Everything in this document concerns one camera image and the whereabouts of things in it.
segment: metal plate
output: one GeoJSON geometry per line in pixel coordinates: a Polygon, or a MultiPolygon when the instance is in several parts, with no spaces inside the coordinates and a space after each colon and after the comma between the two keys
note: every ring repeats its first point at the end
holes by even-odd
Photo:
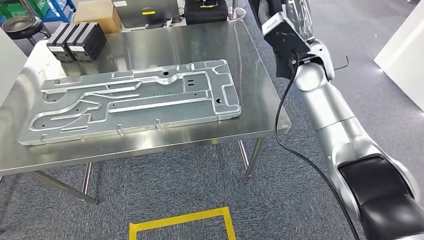
{"type": "Polygon", "coordinates": [[[42,145],[237,117],[226,60],[46,80],[18,142],[42,145]]]}

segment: green box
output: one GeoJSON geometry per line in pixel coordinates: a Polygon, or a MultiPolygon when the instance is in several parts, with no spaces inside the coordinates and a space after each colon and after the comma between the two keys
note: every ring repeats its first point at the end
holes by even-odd
{"type": "MultiPolygon", "coordinates": [[[[29,0],[28,2],[40,18],[43,18],[50,8],[46,0],[29,0]]],[[[2,3],[6,5],[6,10],[12,17],[28,15],[28,11],[18,1],[3,0],[2,3]]]]}

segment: yellow floor marking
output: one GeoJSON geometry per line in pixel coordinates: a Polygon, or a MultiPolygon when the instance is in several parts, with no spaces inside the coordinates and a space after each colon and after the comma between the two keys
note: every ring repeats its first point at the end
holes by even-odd
{"type": "Polygon", "coordinates": [[[234,232],[233,223],[231,221],[230,209],[226,207],[215,208],[206,211],[199,211],[189,213],[181,216],[173,216],[163,218],[159,220],[146,221],[142,223],[130,223],[129,224],[129,240],[137,239],[137,232],[145,231],[149,229],[157,229],[171,225],[183,224],[191,221],[208,219],[213,217],[223,216],[226,234],[228,240],[236,240],[236,233],[234,232]]]}

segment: wire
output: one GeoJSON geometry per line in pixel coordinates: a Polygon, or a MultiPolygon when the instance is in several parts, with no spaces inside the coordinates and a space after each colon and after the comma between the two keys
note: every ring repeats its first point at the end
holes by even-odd
{"type": "Polygon", "coordinates": [[[293,55],[294,55],[294,59],[293,59],[293,62],[292,62],[293,66],[292,66],[292,75],[291,75],[291,78],[290,78],[290,82],[288,83],[287,87],[284,90],[284,93],[282,95],[281,101],[280,101],[279,106],[278,106],[277,114],[275,116],[275,129],[274,129],[275,139],[276,139],[277,143],[282,148],[284,148],[286,151],[292,153],[293,155],[296,155],[300,159],[304,160],[307,164],[309,164],[321,176],[321,178],[325,181],[325,183],[330,188],[332,194],[334,195],[334,197],[336,198],[336,200],[338,202],[338,205],[340,206],[341,210],[343,211],[344,217],[346,218],[347,223],[349,224],[349,227],[350,227],[350,230],[352,231],[353,237],[355,238],[355,240],[359,240],[360,238],[359,238],[358,233],[355,229],[355,226],[352,222],[352,219],[349,217],[346,206],[343,204],[338,193],[336,192],[335,187],[332,185],[332,183],[329,181],[329,179],[326,177],[326,175],[317,167],[317,165],[315,165],[307,157],[305,157],[304,155],[298,153],[297,151],[295,151],[293,149],[290,149],[290,148],[284,146],[283,143],[281,142],[279,136],[278,136],[277,126],[278,126],[278,120],[279,120],[279,117],[280,117],[281,108],[283,106],[284,100],[287,97],[287,94],[289,93],[290,87],[293,85],[293,82],[295,81],[295,76],[296,76],[296,73],[298,72],[298,68],[299,68],[299,53],[296,50],[294,50],[293,55]]]}
{"type": "Polygon", "coordinates": [[[340,70],[340,69],[344,69],[344,68],[346,68],[347,66],[349,66],[349,58],[348,58],[348,55],[344,55],[344,56],[346,57],[346,61],[347,61],[347,63],[346,63],[344,66],[341,66],[341,67],[338,67],[338,68],[334,69],[334,71],[337,71],[337,70],[340,70]]]}

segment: stool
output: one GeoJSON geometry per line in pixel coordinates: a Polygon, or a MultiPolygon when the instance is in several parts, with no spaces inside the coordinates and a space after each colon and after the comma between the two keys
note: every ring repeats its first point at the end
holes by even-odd
{"type": "Polygon", "coordinates": [[[6,20],[1,28],[12,40],[28,39],[32,46],[36,45],[33,36],[37,33],[43,33],[47,37],[46,32],[42,32],[43,23],[36,16],[15,16],[6,20]]]}

